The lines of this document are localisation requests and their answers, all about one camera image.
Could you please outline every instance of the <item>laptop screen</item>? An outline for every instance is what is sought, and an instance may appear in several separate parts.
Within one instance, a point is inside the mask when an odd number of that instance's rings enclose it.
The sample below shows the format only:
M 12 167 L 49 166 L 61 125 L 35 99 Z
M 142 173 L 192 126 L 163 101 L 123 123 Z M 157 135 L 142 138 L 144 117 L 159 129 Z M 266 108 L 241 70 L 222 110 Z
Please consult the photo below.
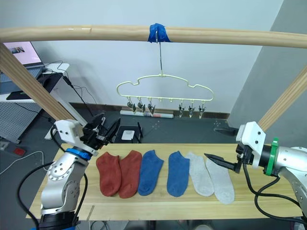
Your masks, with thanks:
M 4 44 L 24 66 L 43 64 L 31 42 L 7 42 Z

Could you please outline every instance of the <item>red sock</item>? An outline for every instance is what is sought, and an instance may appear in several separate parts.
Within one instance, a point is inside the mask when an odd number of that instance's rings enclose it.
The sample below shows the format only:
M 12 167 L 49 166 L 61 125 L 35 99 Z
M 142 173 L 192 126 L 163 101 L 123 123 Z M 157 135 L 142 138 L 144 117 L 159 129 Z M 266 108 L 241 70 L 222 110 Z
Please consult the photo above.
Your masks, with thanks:
M 132 197 L 138 190 L 142 154 L 132 150 L 124 159 L 120 160 L 121 186 L 120 198 Z
M 119 156 L 112 156 L 105 152 L 97 158 L 96 166 L 100 175 L 100 191 L 105 196 L 112 196 L 119 190 L 121 184 L 121 171 Z

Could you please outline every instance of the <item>pegboard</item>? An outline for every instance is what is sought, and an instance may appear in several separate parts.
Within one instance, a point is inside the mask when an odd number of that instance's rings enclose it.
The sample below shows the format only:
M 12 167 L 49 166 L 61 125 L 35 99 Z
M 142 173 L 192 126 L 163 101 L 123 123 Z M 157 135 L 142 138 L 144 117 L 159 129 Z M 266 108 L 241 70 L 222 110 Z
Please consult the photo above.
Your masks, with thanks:
M 39 112 L 42 108 L 36 103 L 18 103 L 19 105 Z M 18 144 L 19 137 L 37 116 L 15 103 L 0 103 L 0 136 Z

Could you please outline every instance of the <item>wooden pole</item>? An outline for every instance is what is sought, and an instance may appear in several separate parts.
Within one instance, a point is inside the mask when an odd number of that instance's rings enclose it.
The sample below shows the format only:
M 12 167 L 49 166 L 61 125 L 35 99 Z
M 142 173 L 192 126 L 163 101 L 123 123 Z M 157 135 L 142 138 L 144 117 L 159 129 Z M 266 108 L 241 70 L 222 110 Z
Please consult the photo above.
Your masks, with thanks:
M 26 70 L 15 56 L 0 43 L 0 70 L 56 120 L 74 119 L 45 88 Z
M 258 122 L 259 126 L 266 131 L 274 122 L 295 102 L 295 100 L 307 88 L 307 66 L 299 73 L 296 79 L 282 93 L 272 107 Z
M 166 31 L 169 39 L 173 42 L 307 48 L 307 34 L 172 26 L 167 26 Z M 0 29 L 1 42 L 53 40 L 147 41 L 148 36 L 149 26 L 133 25 L 64 25 Z

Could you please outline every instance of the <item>blue sock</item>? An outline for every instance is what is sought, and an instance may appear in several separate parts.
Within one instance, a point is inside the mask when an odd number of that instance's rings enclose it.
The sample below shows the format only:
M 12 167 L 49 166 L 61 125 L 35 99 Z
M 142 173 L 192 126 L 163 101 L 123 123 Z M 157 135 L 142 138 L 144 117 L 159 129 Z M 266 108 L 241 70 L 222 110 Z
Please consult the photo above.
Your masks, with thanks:
M 153 192 L 159 172 L 164 160 L 157 157 L 154 150 L 146 152 L 142 158 L 140 170 L 140 183 L 138 192 L 141 196 L 147 196 Z
M 184 194 L 189 181 L 190 160 L 184 158 L 179 151 L 168 158 L 167 191 L 172 196 Z

